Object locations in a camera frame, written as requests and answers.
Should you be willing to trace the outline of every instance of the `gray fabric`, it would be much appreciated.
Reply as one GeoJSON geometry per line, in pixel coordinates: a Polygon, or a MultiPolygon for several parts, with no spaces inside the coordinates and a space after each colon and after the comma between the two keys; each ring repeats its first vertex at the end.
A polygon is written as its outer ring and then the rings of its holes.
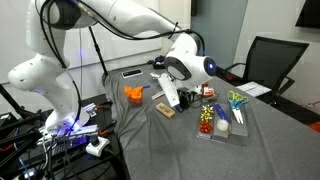
{"type": "MultiPolygon", "coordinates": [[[[263,102],[250,98],[246,105],[249,136],[240,147],[197,138],[200,108],[190,108],[172,119],[152,101],[161,88],[152,80],[152,66],[140,67],[144,74],[123,79],[113,71],[106,79],[106,96],[114,101],[113,118],[133,180],[156,179],[319,179],[320,135],[263,102]],[[130,107],[124,85],[150,85],[143,92],[143,106],[130,107]]],[[[226,102],[231,85],[214,78],[210,85],[226,102]]]]}

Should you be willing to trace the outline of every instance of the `colorful scissors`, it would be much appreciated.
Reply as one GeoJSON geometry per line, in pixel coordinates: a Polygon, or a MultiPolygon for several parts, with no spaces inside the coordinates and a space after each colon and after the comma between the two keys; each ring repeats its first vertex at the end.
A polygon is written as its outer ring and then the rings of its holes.
{"type": "Polygon", "coordinates": [[[233,114],[240,124],[243,124],[243,118],[240,111],[240,107],[249,102],[248,97],[242,96],[239,93],[235,93],[233,91],[229,91],[228,93],[228,101],[230,103],[233,114]]]}

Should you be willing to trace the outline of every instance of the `wooden block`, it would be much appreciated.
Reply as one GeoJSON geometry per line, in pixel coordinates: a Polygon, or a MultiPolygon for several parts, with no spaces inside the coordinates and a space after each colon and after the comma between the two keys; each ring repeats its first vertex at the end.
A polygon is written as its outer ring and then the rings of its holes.
{"type": "Polygon", "coordinates": [[[156,106],[156,109],[160,111],[162,114],[164,114],[165,116],[167,116],[168,118],[172,118],[176,114],[174,110],[172,110],[171,108],[169,108],[163,103],[158,104],[156,106]]]}

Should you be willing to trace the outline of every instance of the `black chair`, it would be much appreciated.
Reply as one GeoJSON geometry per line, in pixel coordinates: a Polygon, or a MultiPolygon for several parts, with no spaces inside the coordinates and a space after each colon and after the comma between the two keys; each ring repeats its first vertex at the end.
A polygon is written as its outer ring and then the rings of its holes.
{"type": "Polygon", "coordinates": [[[257,36],[250,47],[246,63],[231,65],[223,70],[223,76],[229,81],[231,79],[234,81],[234,78],[230,78],[228,71],[238,65],[245,65],[243,77],[236,79],[238,81],[237,85],[254,81],[268,87],[271,89],[271,93],[268,94],[269,103],[277,104],[277,97],[294,84],[295,81],[287,75],[297,64],[308,46],[307,43],[257,36]],[[288,81],[280,87],[285,78],[288,81]]]}

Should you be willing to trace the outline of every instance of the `white wall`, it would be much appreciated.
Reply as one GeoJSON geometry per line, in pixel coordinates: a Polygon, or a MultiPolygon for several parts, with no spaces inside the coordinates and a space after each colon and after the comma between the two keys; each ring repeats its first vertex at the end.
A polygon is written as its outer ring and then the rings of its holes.
{"type": "MultiPolygon", "coordinates": [[[[160,0],[160,13],[172,20],[173,22],[179,22],[182,27],[190,27],[190,0],[160,0]]],[[[163,48],[161,50],[152,51],[148,53],[137,54],[125,58],[119,58],[112,61],[105,62],[108,70],[115,68],[122,68],[126,66],[133,66],[136,64],[146,63],[150,59],[154,59],[159,55],[165,55],[171,46],[171,42],[164,39],[163,48]]],[[[80,68],[72,69],[76,83],[81,87],[81,70],[80,68]]],[[[102,68],[100,64],[89,65],[82,68],[83,80],[82,80],[82,94],[83,99],[103,94],[104,88],[101,84],[102,68]]],[[[58,78],[59,82],[63,82],[71,86],[70,80],[66,75],[58,78]]],[[[14,99],[20,104],[24,105],[26,109],[30,111],[36,111],[38,109],[47,110],[51,108],[48,101],[41,95],[33,92],[23,92],[12,87],[10,84],[5,84],[6,90],[14,97],[14,99]]],[[[0,95],[0,113],[14,112],[13,108],[6,102],[6,100],[0,95]]]]}
{"type": "MultiPolygon", "coordinates": [[[[320,100],[320,30],[298,28],[295,23],[304,0],[248,0],[242,30],[235,55],[235,62],[245,62],[255,36],[310,43],[289,77],[295,84],[284,97],[297,104],[320,100]]],[[[242,75],[243,68],[234,70],[242,75]]],[[[313,111],[320,114],[320,104],[313,111]]]]}

